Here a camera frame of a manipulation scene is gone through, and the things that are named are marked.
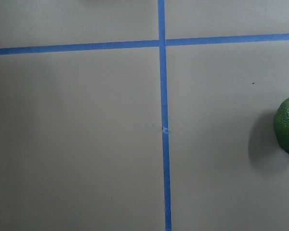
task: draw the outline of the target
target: gray floor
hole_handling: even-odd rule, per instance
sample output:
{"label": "gray floor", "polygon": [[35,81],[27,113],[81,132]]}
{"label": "gray floor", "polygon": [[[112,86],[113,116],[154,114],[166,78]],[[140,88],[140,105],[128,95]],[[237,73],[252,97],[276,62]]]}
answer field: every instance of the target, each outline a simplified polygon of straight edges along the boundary
{"label": "gray floor", "polygon": [[[289,33],[289,1],[167,0],[166,39]],[[0,48],[158,39],[157,0],[0,1]],[[289,231],[289,41],[167,47],[173,231]],[[0,231],[165,230],[159,50],[0,55]]]}

